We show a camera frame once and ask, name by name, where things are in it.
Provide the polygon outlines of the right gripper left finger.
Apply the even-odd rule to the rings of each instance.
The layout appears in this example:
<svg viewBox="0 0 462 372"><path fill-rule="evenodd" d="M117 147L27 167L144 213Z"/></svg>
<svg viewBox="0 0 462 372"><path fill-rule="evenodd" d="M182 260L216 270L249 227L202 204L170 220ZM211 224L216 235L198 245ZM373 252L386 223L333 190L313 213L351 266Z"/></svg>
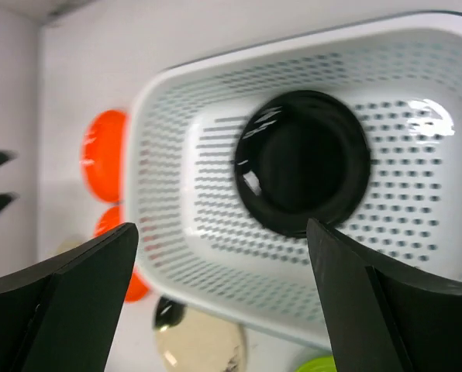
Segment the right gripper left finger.
<svg viewBox="0 0 462 372"><path fill-rule="evenodd" d="M0 371L103 371L134 264L131 222L0 277ZM126 259L127 273L114 268Z"/></svg>

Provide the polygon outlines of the green plate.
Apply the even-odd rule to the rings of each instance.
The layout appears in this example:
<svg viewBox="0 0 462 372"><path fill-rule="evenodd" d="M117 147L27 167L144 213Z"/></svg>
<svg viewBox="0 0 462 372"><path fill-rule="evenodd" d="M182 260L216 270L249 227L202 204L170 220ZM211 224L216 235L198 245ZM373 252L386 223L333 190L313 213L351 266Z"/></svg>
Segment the green plate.
<svg viewBox="0 0 462 372"><path fill-rule="evenodd" d="M300 365L295 372L337 372L333 356L321 356Z"/></svg>

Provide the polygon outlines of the orange plate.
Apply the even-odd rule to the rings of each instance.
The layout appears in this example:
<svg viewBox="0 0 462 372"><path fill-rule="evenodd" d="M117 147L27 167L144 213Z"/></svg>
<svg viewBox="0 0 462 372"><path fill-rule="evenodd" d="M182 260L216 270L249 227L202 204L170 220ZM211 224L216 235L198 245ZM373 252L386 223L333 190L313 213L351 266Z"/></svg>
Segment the orange plate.
<svg viewBox="0 0 462 372"><path fill-rule="evenodd" d="M122 146L128 115L121 109L99 113L81 141L80 168L84 184L100 201L121 200Z"/></svg>
<svg viewBox="0 0 462 372"><path fill-rule="evenodd" d="M94 237L103 235L109 230L116 228L118 225L123 223L122 219L122 208L120 205L111 206L106 210L102 217L97 221L95 225ZM126 259L119 255L122 246L118 245L115 247L116 257L120 258L120 263L116 263L114 268L121 270L122 273L127 273ZM136 269L136 265L132 265L132 274L129 282L129 286L126 290L126 296L124 302L133 303L146 297L150 291L149 285L142 279Z"/></svg>

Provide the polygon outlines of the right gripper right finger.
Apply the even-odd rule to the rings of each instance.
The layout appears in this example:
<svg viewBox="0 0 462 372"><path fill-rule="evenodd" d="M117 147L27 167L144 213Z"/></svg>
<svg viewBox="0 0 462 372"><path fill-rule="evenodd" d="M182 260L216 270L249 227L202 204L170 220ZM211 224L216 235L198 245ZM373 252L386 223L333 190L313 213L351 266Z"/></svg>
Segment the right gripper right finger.
<svg viewBox="0 0 462 372"><path fill-rule="evenodd" d="M338 371L462 371L462 282L315 219L306 233Z"/></svg>

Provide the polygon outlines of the beige plate with black mark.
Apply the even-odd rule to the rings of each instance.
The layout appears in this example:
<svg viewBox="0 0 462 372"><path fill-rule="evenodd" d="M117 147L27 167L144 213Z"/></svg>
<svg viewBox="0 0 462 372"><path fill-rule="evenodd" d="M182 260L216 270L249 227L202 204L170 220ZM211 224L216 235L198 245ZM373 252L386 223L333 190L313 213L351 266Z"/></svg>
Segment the beige plate with black mark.
<svg viewBox="0 0 462 372"><path fill-rule="evenodd" d="M167 371L245 371L243 327L161 297L153 317L157 351Z"/></svg>

